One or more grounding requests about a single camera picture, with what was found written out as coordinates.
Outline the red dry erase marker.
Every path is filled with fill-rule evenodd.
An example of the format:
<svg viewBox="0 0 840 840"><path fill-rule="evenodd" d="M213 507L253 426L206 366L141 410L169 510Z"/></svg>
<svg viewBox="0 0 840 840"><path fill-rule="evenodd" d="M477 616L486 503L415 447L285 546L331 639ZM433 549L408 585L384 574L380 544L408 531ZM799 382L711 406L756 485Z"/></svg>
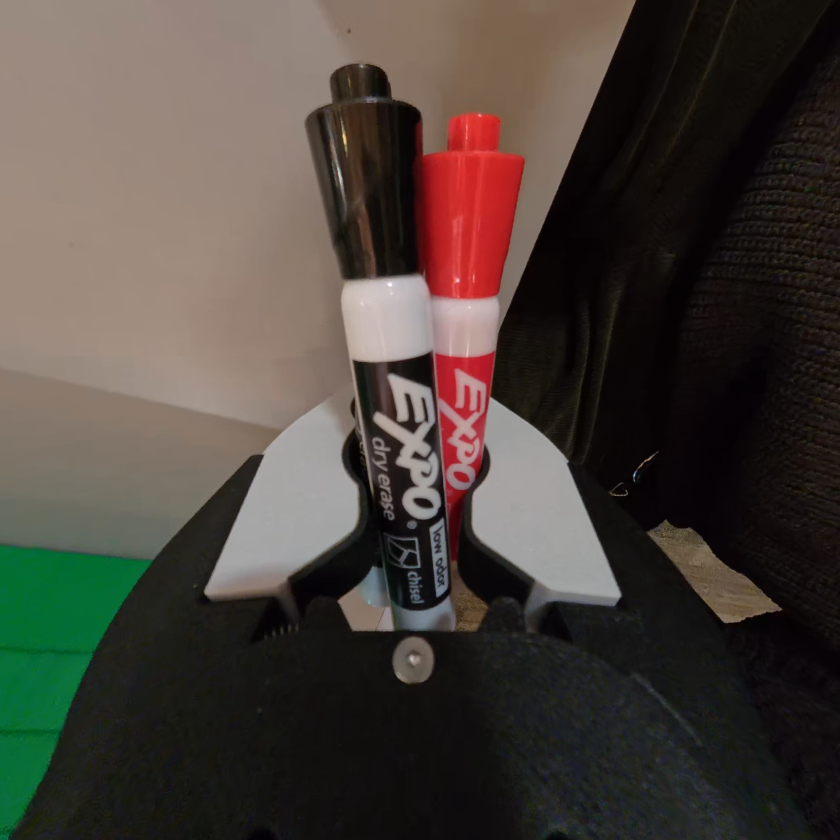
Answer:
<svg viewBox="0 0 840 840"><path fill-rule="evenodd" d="M500 324L498 296L524 169L499 149L501 120L472 112L448 123L447 149L423 158L425 278L449 534L479 476Z"/></svg>

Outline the green plastic bin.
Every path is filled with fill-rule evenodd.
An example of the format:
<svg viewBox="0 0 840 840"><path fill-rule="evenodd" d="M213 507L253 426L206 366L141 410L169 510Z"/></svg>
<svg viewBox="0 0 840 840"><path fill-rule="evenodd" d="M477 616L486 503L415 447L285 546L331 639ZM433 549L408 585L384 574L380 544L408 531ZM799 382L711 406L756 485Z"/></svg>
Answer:
<svg viewBox="0 0 840 840"><path fill-rule="evenodd" d="M2 838L44 777L95 648L150 564L2 546Z"/></svg>

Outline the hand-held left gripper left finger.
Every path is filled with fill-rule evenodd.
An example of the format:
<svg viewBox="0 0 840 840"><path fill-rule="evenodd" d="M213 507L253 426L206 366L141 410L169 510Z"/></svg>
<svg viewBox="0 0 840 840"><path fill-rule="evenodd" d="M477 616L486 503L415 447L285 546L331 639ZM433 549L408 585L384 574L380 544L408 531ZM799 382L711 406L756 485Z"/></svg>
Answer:
<svg viewBox="0 0 840 840"><path fill-rule="evenodd" d="M204 594L212 602L273 596L297 621L291 578L348 538L359 491L343 464L351 394L333 394L265 449Z"/></svg>

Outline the person's black sweater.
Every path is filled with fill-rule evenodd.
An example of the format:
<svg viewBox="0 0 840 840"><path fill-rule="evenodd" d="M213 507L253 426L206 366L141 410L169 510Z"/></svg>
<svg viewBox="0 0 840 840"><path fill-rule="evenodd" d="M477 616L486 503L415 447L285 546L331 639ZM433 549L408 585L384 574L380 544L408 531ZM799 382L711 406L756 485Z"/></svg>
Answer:
<svg viewBox="0 0 840 840"><path fill-rule="evenodd" d="M838 39L776 126L686 309L667 518L838 650Z"/></svg>

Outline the person's dark green pants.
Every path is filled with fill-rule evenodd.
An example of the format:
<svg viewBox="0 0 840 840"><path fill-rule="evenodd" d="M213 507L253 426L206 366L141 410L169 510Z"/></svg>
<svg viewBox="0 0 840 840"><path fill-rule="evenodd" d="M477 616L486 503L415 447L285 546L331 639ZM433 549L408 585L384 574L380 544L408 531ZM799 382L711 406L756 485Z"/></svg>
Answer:
<svg viewBox="0 0 840 840"><path fill-rule="evenodd" d="M698 264L838 2L635 2L503 319L493 392L607 490L661 447Z"/></svg>

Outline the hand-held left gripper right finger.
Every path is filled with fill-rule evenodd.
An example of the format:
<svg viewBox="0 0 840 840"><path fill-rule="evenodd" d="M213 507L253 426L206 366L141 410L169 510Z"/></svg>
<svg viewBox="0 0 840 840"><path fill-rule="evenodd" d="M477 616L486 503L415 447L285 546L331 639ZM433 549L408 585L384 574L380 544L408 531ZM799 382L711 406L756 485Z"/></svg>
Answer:
<svg viewBox="0 0 840 840"><path fill-rule="evenodd" d="M533 632L554 603L614 608L622 597L567 458L494 398L464 499L463 580L487 604L516 601Z"/></svg>

